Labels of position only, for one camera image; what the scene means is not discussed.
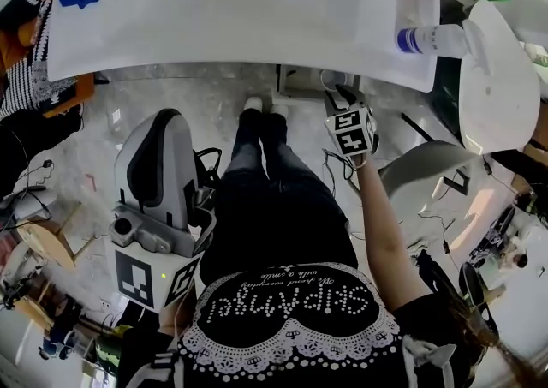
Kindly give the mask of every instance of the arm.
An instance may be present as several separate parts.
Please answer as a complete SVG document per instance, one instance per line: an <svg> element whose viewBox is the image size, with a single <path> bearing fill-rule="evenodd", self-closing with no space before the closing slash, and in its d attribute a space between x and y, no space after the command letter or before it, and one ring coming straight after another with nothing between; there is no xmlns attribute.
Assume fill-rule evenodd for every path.
<svg viewBox="0 0 548 388"><path fill-rule="evenodd" d="M162 312L158 316L160 322L158 331L166 335L175 336L175 324L177 324L177 334L181 335L192 324L197 301L196 288L192 285L187 294L179 302L162 309Z"/></svg>
<svg viewBox="0 0 548 388"><path fill-rule="evenodd" d="M369 268L391 312L430 294L411 264L403 235L377 170L367 163L358 170Z"/></svg>

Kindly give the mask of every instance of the wall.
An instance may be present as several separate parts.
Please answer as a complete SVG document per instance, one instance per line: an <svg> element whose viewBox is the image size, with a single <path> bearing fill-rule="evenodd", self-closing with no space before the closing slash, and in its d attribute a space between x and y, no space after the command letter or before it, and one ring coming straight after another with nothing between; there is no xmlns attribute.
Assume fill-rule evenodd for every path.
<svg viewBox="0 0 548 388"><path fill-rule="evenodd" d="M21 372L2 355L0 355L0 382L5 385L5 388L27 388Z"/></svg>
<svg viewBox="0 0 548 388"><path fill-rule="evenodd" d="M506 292L492 303L491 312L501 339L531 361L548 347L548 230L535 227L525 241L529 264L507 280ZM546 272L539 278L541 267ZM479 366L474 388L492 387L507 372L498 352L490 350Z"/></svg>
<svg viewBox="0 0 548 388"><path fill-rule="evenodd" d="M15 364L17 350L21 345L29 320L15 310L0 312L0 355Z"/></svg>
<svg viewBox="0 0 548 388"><path fill-rule="evenodd" d="M16 311L0 313L0 355L15 364L17 351L23 342L28 319ZM32 388L78 388L82 380L81 358L71 355L66 361L44 361L38 352L42 331L35 325L29 329L16 369L25 386Z"/></svg>
<svg viewBox="0 0 548 388"><path fill-rule="evenodd" d="M19 362L19 370L27 376L28 386L36 388L78 388L82 380L82 360L70 355L66 361L44 361L38 352L42 345L42 331L33 324Z"/></svg>

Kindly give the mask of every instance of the white strap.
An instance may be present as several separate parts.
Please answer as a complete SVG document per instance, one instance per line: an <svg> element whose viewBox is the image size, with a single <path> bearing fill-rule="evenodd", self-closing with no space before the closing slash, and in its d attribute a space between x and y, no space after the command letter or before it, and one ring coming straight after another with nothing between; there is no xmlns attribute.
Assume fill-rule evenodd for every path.
<svg viewBox="0 0 548 388"><path fill-rule="evenodd" d="M167 355L172 356L173 353L156 355L154 363L167 364L168 362L165 362L165 360L167 359L167 357L165 356ZM152 368L152 364L144 365L134 374L133 378L131 378L126 388L139 388L139 386L145 380L157 380L159 382L167 382L170 378L171 373L173 373L173 384L175 388L183 388L184 364L182 362L182 358L179 356L178 353L176 356L177 361L175 362L173 367Z"/></svg>
<svg viewBox="0 0 548 388"><path fill-rule="evenodd" d="M444 376L444 387L455 388L453 380L453 368L450 358L455 353L456 345L448 344L438 347L433 343L417 341L406 335L402 340L403 362L405 372L409 380L409 388L418 388L419 382L415 374L415 368L422 367L426 363L441 368Z"/></svg>

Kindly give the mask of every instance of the white lace trim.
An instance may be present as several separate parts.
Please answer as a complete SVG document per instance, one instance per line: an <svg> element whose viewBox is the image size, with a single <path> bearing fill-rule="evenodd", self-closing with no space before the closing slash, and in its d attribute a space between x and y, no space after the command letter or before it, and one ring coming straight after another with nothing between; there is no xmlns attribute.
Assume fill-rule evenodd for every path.
<svg viewBox="0 0 548 388"><path fill-rule="evenodd" d="M296 319L289 318L276 335L253 347L241 349L216 343L198 327L197 321L201 316L201 309L211 294L219 286L239 275L237 273L217 280L205 290L194 315L194 325L182 339L185 349L179 345L181 353L193 357L196 365L214 366L215 370L221 374L235 374L240 371L253 374L288 362L294 354L294 349L306 358L322 355L327 361L335 362L332 365L338 367L337 362L339 361L346 359L364 361L372 356L373 349L386 348L395 342L395 336L400 331L399 325L395 322L394 317L386 311L377 290L363 274L345 265L325 263L315 264L315 266L328 266L358 278L372 292L375 301L379 304L376 321L364 331L353 336L333 337L308 329ZM395 353L396 347L390 347L389 352Z"/></svg>

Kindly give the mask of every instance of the cardboard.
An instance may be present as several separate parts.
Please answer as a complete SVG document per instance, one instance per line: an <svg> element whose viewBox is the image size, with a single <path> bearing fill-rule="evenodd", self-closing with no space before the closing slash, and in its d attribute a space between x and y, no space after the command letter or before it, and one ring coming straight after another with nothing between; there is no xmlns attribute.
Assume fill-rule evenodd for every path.
<svg viewBox="0 0 548 388"><path fill-rule="evenodd" d="M548 152L542 152L536 147L527 145L523 149L523 153L525 153L535 161L538 161L539 163L542 163L544 166L548 167ZM531 191L531 187L529 186L527 181L525 181L525 179L523 179L519 175L514 176L514 181L512 181L512 188L517 190L518 194L525 194Z"/></svg>
<svg viewBox="0 0 548 388"><path fill-rule="evenodd" d="M548 149L548 105L540 104L539 120L533 133L533 140Z"/></svg>

